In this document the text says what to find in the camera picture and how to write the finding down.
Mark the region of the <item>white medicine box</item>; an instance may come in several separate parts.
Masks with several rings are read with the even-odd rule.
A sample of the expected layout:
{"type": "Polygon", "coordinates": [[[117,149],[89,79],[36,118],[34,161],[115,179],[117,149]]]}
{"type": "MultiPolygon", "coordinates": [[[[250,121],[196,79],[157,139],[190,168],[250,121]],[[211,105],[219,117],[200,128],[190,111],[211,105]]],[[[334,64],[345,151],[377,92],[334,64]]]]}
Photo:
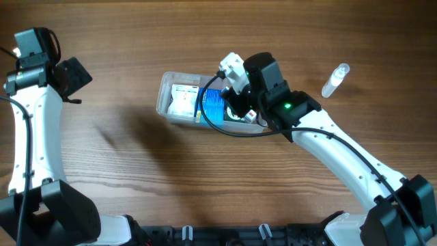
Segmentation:
{"type": "Polygon", "coordinates": [[[170,115],[193,117],[198,93],[198,86],[173,84],[167,113],[170,115]]]}

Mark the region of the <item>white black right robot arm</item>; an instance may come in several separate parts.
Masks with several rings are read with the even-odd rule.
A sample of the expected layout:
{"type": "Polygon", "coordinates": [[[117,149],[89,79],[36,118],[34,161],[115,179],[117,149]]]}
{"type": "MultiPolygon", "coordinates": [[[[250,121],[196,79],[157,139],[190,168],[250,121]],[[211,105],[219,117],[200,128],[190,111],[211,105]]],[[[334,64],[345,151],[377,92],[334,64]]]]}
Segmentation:
{"type": "Polygon", "coordinates": [[[372,156],[344,133],[321,105],[291,91],[270,53],[242,59],[228,54],[219,65],[230,82],[223,97],[240,117],[260,114],[270,131],[282,133],[320,160],[349,188],[363,213],[340,213],[324,233],[332,245],[425,245],[436,235],[433,186],[407,178],[372,156]]]}

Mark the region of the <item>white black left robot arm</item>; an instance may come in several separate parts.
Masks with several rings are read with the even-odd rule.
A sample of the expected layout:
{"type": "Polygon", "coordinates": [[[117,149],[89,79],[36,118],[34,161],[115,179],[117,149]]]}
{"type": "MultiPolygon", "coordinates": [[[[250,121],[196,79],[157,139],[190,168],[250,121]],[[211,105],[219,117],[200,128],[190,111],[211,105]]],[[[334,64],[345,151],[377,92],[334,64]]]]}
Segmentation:
{"type": "Polygon", "coordinates": [[[62,59],[50,29],[33,27],[15,39],[16,68],[3,95],[14,112],[14,170],[1,227],[18,245],[134,245],[139,228],[130,217],[100,214],[66,179],[61,112],[91,76],[78,59],[62,59]]]}

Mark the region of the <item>white Panadol box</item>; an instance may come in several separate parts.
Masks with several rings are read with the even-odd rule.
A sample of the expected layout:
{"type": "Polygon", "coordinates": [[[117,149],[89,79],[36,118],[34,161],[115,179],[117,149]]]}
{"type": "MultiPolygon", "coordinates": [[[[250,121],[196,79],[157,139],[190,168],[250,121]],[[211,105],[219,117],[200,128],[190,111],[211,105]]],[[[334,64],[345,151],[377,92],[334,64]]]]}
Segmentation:
{"type": "Polygon", "coordinates": [[[221,91],[221,97],[225,104],[239,117],[244,118],[247,122],[253,123],[256,118],[256,112],[251,105],[251,86],[247,85],[241,94],[237,95],[232,87],[225,87],[221,91]]]}

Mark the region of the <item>clear plastic container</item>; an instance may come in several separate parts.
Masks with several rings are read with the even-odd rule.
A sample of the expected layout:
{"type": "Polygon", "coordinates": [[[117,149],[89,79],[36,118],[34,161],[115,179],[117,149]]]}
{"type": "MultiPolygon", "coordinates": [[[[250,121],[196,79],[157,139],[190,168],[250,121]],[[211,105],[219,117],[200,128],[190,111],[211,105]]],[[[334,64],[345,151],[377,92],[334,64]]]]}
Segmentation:
{"type": "MultiPolygon", "coordinates": [[[[188,74],[188,73],[182,73],[182,72],[166,72],[164,73],[161,84],[160,84],[160,90],[158,93],[158,100],[156,103],[156,111],[159,115],[163,116],[168,122],[174,123],[174,124],[182,124],[182,125],[188,125],[188,126],[196,126],[196,127],[209,127],[209,125],[203,125],[203,124],[197,124],[195,122],[195,114],[193,117],[184,117],[184,116],[178,116],[178,115],[170,115],[167,113],[169,103],[170,103],[170,97],[171,97],[171,87],[173,84],[180,84],[180,85],[194,85],[199,87],[199,93],[203,91],[203,88],[205,84],[211,79],[209,76],[200,75],[200,74],[188,74]]],[[[215,80],[208,89],[216,89],[216,90],[223,90],[225,87],[229,87],[230,83],[227,79],[217,79],[215,80]]],[[[243,123],[237,123],[237,122],[227,122],[224,121],[222,126],[219,126],[220,128],[226,130],[226,131],[233,131],[233,132],[240,132],[240,133],[260,133],[263,131],[264,127],[258,125],[256,122],[243,124],[243,123]]]]}

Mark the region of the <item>green round-logo box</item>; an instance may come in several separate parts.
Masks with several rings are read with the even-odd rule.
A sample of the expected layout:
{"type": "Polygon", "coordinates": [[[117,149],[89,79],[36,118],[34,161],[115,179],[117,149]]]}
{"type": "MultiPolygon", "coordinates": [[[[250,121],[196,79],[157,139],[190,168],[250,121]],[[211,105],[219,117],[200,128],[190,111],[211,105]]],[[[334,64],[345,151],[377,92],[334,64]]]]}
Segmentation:
{"type": "Polygon", "coordinates": [[[243,123],[243,124],[248,124],[249,122],[247,122],[244,118],[239,118],[232,110],[229,106],[225,106],[225,110],[224,110],[224,121],[227,122],[237,122],[237,123],[243,123]]]}

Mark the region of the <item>blue medicine box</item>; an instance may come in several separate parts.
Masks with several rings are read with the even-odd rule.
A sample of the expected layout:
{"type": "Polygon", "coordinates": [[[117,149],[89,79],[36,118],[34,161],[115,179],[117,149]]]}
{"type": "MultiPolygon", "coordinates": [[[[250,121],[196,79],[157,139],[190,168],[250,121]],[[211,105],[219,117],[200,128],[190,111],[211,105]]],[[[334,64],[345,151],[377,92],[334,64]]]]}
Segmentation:
{"type": "MultiPolygon", "coordinates": [[[[195,122],[197,124],[207,125],[208,123],[204,120],[201,114],[199,106],[200,96],[196,100],[196,114],[195,122]]],[[[221,97],[221,91],[216,89],[207,89],[203,94],[203,110],[208,117],[208,119],[217,126],[222,126],[224,122],[224,112],[225,112],[225,101],[221,97]]]]}

